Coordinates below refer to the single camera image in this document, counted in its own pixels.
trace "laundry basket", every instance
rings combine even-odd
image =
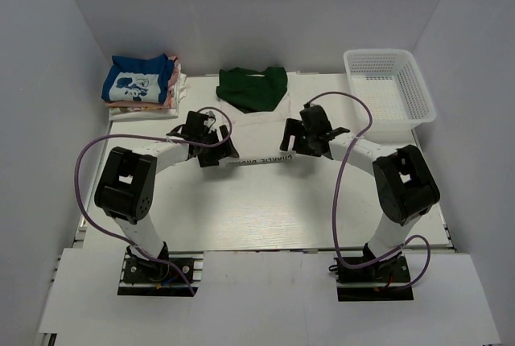
[[[370,134],[411,130],[436,117],[433,101],[411,52],[394,49],[349,50],[344,53],[351,93],[371,110]],[[360,128],[369,118],[354,103]]]

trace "white panel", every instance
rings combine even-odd
[[[419,136],[458,248],[515,344],[515,0],[442,0],[415,56],[438,111]]]
[[[0,0],[0,333],[32,344],[58,255],[79,212],[72,171],[106,127],[108,64],[73,0]],[[87,192],[95,155],[84,162]]]
[[[67,249],[40,331],[56,332],[58,345],[499,341],[468,255],[433,256],[414,301],[339,303],[328,273],[331,253],[207,253],[203,281],[191,299],[116,296],[122,251],[123,245]],[[408,256],[411,272],[424,261],[423,255]]]
[[[179,54],[188,73],[236,65],[339,72],[344,51],[412,49],[438,0],[77,0],[105,54]]]
[[[218,77],[190,78],[190,89],[181,114],[173,120],[114,122],[113,134],[145,134],[163,137],[184,123],[187,110],[217,105],[215,87]],[[303,104],[325,91],[348,91],[345,75],[288,75],[291,115],[299,119]],[[342,96],[320,98],[333,127],[348,127],[357,133],[352,102]],[[233,142],[267,144],[278,149],[284,122],[256,125],[253,138]],[[414,143],[411,133],[398,134],[404,146]],[[135,148],[141,140],[117,138],[108,142],[106,154],[115,147]],[[247,167],[200,168],[196,159],[162,171],[155,182],[150,210],[159,236],[171,251],[233,249],[332,248],[331,207],[336,174],[340,163],[326,158],[296,156],[285,163]],[[119,232],[105,213],[89,209],[95,221]],[[431,209],[415,225],[413,233],[422,234],[432,245],[447,245],[439,207]],[[338,208],[338,233],[344,248],[361,247],[375,232],[382,210],[373,177],[355,167],[345,169]],[[110,237],[88,229],[84,246],[93,248]]]

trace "white backdrop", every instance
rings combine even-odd
[[[506,345],[515,345],[513,28],[515,0],[442,0],[415,48],[438,112],[418,135]]]
[[[183,58],[186,73],[284,65],[342,72],[357,47],[411,50],[439,0],[76,0],[107,56]]]
[[[109,65],[73,0],[0,0],[0,11],[0,343],[29,346],[79,220],[75,158],[106,127]]]

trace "purple cable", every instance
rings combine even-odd
[[[192,287],[191,283],[187,280],[186,275],[183,273],[183,271],[178,266],[176,266],[172,262],[169,262],[169,261],[166,261],[166,260],[161,260],[161,259],[158,259],[156,257],[152,257],[151,255],[149,255],[148,253],[143,251],[141,248],[139,248],[137,243],[133,242],[132,240],[130,240],[127,237],[124,237],[122,235],[118,235],[118,234],[116,234],[114,232],[111,232],[111,231],[101,227],[100,225],[98,225],[91,218],[91,216],[88,214],[88,211],[86,211],[86,208],[84,206],[84,202],[82,201],[82,197],[80,195],[79,172],[80,172],[80,163],[82,162],[82,158],[84,157],[86,152],[89,150],[89,148],[91,146],[95,145],[96,143],[98,143],[100,141],[104,141],[106,139],[111,139],[111,138],[135,138],[135,139],[145,139],[147,141],[156,141],[156,142],[185,143],[185,144],[188,144],[188,145],[193,145],[193,146],[198,146],[198,147],[216,147],[216,146],[219,146],[222,143],[226,142],[227,140],[229,140],[229,138],[231,137],[231,134],[233,133],[233,124],[232,124],[231,120],[229,119],[229,117],[227,116],[227,114],[224,113],[222,110],[217,109],[216,107],[211,107],[211,106],[203,107],[202,109],[198,110],[198,112],[201,112],[201,111],[204,111],[204,110],[215,110],[215,111],[217,111],[218,113],[222,114],[225,117],[225,119],[227,120],[227,122],[229,124],[229,133],[227,134],[227,136],[225,138],[223,138],[221,141],[219,141],[217,143],[213,143],[212,145],[209,145],[209,144],[200,143],[200,142],[184,141],[183,139],[170,139],[170,140],[168,140],[166,138],[147,137],[145,135],[135,135],[135,134],[111,134],[111,135],[104,135],[102,137],[93,139],[90,143],[88,143],[88,145],[86,145],[84,147],[84,149],[82,149],[80,151],[79,156],[77,157],[77,161],[75,163],[75,170],[73,172],[73,187],[75,188],[75,198],[76,198],[77,204],[79,205],[80,213],[82,213],[82,216],[84,216],[86,221],[88,221],[88,223],[90,223],[95,229],[98,229],[100,232],[104,233],[105,235],[111,236],[111,237],[115,237],[115,238],[117,238],[119,240],[124,241],[125,243],[127,243],[129,245],[132,245],[143,257],[146,257],[148,260],[150,260],[152,262],[156,262],[156,263],[165,264],[165,265],[170,266],[171,268],[173,268],[175,271],[177,271],[177,273],[180,275],[180,277],[184,280],[184,282],[187,285],[187,288],[191,291],[192,296],[195,296],[195,290],[193,290],[193,287]]]
[[[345,151],[344,159],[342,159],[342,161],[341,161],[340,169],[338,170],[338,175],[336,176],[335,193],[334,193],[334,196],[332,197],[332,239],[335,244],[335,251],[336,251],[336,255],[338,257],[338,261],[341,263],[341,265],[343,267],[349,268],[350,270],[358,270],[360,268],[365,268],[365,267],[371,266],[373,264],[376,264],[376,263],[378,263],[382,260],[385,260],[386,258],[398,253],[413,239],[416,239],[416,238],[421,239],[426,244],[426,249],[427,249],[426,264],[424,265],[422,271],[417,276],[417,278],[415,278],[411,282],[405,284],[404,286],[397,287],[397,289],[402,290],[402,289],[411,287],[416,282],[418,282],[422,278],[422,276],[426,273],[427,268],[429,267],[430,259],[431,259],[431,248],[430,248],[429,241],[427,241],[427,239],[421,235],[412,235],[412,236],[408,237],[403,244],[398,245],[397,247],[395,247],[394,249],[391,249],[387,253],[384,253],[381,256],[376,257],[375,259],[370,260],[365,263],[356,264],[356,265],[350,264],[350,263],[347,263],[344,260],[344,258],[341,256],[340,244],[338,243],[338,232],[336,229],[336,214],[337,214],[337,209],[338,209],[338,195],[340,194],[341,180],[344,175],[344,169],[345,169],[345,166],[347,165],[348,157],[351,154],[352,148],[357,144],[359,138],[363,134],[365,134],[367,131],[370,130],[370,128],[372,127],[373,119],[372,119],[372,113],[370,112],[369,107],[360,98],[355,97],[352,94],[342,93],[340,91],[327,91],[325,93],[321,93],[321,94],[317,95],[316,97],[310,99],[308,104],[312,103],[314,100],[316,100],[320,97],[324,97],[329,94],[343,95],[344,97],[352,98],[354,101],[357,101],[363,107],[363,109],[365,109],[367,115],[369,116],[369,124],[365,128],[363,128],[363,130],[360,130],[360,132],[358,134],[356,134],[356,137],[351,141],[351,143],[348,144],[347,150]]]

